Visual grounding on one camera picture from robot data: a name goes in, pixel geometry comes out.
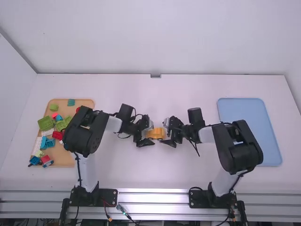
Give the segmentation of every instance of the lego brick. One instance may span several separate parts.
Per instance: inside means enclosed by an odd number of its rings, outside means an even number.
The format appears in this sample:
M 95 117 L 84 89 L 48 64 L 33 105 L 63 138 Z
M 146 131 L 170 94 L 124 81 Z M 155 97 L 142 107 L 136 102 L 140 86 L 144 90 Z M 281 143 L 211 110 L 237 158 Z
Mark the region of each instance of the lego brick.
M 62 131 L 63 129 L 65 129 L 67 127 L 66 122 L 64 120 L 63 121 L 57 121 L 55 126 L 56 126 L 58 131 Z
M 39 125 L 40 130 L 42 130 L 42 131 L 50 130 L 51 128 L 53 128 L 53 123 L 49 116 L 46 116 L 46 117 L 38 120 L 38 125 Z
M 53 163 L 54 163 L 54 161 L 50 160 L 50 161 L 48 161 L 48 162 L 46 162 L 46 163 L 43 164 L 43 168 L 46 168 L 46 167 L 52 165 Z
M 40 151 L 41 143 L 42 137 L 37 137 L 31 155 L 36 155 L 36 153 Z
M 71 116 L 67 116 L 64 120 L 66 122 L 66 126 L 68 126 L 69 122 L 71 121 L 72 117 Z
M 46 145 L 46 141 L 47 141 L 47 140 L 48 140 L 47 137 L 42 137 L 40 150 L 45 150 L 45 149 L 47 149 L 47 145 Z
M 56 112 L 58 110 L 58 105 L 50 105 L 49 109 L 52 111 L 52 112 Z
M 52 117 L 53 119 L 55 119 L 56 116 L 58 116 L 58 113 L 57 113 L 57 112 L 53 113 L 51 117 Z
M 47 130 L 47 131 L 42 131 L 42 136 L 48 136 L 48 135 L 52 135 L 52 133 L 54 132 L 55 130 L 52 128 L 50 130 Z
M 60 116 L 59 114 L 55 117 L 55 120 L 56 121 L 62 121 L 63 120 L 63 118 L 62 118 L 62 116 Z
M 75 100 L 74 99 L 68 99 L 67 106 L 74 106 L 74 105 L 75 105 Z
M 41 158 L 41 161 L 42 161 L 42 163 L 44 164 L 44 163 L 47 163 L 48 161 L 50 161 L 51 159 L 50 159 L 50 157 L 48 156 L 48 155 L 45 155 L 45 156 L 43 156 L 42 158 Z
M 44 152 L 42 152 L 41 150 L 38 150 L 38 151 L 34 154 L 34 156 L 37 156 L 37 157 L 39 157 L 39 158 L 43 157 L 44 155 L 45 155 Z
M 30 160 L 29 160 L 30 164 L 36 166 L 38 165 L 38 163 L 40 162 L 40 158 L 37 156 L 33 156 Z
M 55 146 L 55 139 L 48 139 L 46 141 L 46 145 L 47 145 L 47 148 L 54 147 Z
M 58 132 L 58 131 L 54 131 L 53 134 L 52 134 L 52 137 L 54 139 L 62 140 L 63 139 L 63 133 Z

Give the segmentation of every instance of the white wall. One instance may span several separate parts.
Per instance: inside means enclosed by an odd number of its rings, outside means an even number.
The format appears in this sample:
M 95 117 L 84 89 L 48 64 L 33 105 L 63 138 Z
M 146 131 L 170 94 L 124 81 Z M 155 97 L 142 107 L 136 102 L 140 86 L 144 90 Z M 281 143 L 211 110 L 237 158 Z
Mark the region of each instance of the white wall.
M 36 76 L 33 69 L 0 34 L 0 167 Z
M 0 27 L 40 73 L 285 74 L 301 109 L 300 12 L 299 0 L 2 0 Z

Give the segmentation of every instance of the blue lego brick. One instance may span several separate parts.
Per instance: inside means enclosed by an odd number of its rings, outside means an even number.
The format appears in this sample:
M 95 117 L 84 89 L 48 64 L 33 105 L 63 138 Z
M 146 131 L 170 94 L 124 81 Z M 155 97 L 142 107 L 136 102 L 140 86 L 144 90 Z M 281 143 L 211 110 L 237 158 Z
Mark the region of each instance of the blue lego brick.
M 68 99 L 67 106 L 74 106 L 74 105 L 75 105 L 75 100 L 74 99 Z
M 43 168 L 46 168 L 46 167 L 48 167 L 48 166 L 52 165 L 53 163 L 54 163 L 54 161 L 53 161 L 53 160 L 51 160 L 51 161 L 48 161 L 48 162 L 46 162 L 45 164 L 43 164 Z
M 48 140 L 47 137 L 45 137 L 45 136 L 42 137 L 42 142 L 41 142 L 40 150 L 47 149 L 47 145 L 46 145 L 47 140 Z
M 56 120 L 56 121 L 62 121 L 63 118 L 58 114 L 58 115 L 55 117 L 55 120 Z
M 40 158 L 37 157 L 37 156 L 34 156 L 34 157 L 32 157 L 32 158 L 29 160 L 29 162 L 30 162 L 32 165 L 36 166 L 36 165 L 38 165 L 38 163 L 40 162 Z
M 46 141 L 46 146 L 47 146 L 47 148 L 54 147 L 55 146 L 55 139 L 48 139 Z

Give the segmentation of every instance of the white lego brick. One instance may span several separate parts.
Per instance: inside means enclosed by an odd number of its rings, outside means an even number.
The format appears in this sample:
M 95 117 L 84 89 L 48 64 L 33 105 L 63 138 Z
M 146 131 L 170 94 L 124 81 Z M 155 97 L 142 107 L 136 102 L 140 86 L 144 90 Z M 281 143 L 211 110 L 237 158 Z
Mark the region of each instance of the white lego brick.
M 47 130 L 47 131 L 42 131 L 42 137 L 51 135 L 51 134 L 53 134 L 54 131 L 55 130 L 53 128 L 50 130 Z
M 42 137 L 37 137 L 36 142 L 33 147 L 33 150 L 32 150 L 32 155 L 36 155 L 37 151 L 40 150 L 41 143 L 42 143 Z

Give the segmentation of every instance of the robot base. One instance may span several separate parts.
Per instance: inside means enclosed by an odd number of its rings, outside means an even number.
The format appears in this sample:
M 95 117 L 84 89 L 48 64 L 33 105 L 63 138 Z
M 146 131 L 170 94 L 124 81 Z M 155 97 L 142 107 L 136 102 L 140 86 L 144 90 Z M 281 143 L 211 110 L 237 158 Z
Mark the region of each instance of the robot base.
M 192 209 L 229 209 L 235 203 L 237 203 L 235 193 L 216 197 L 212 196 L 210 190 L 189 191 L 189 207 Z
M 98 188 L 98 183 L 93 192 L 86 192 L 83 187 L 75 187 L 71 190 L 69 206 L 96 206 L 115 207 L 117 205 L 118 191 L 116 189 Z

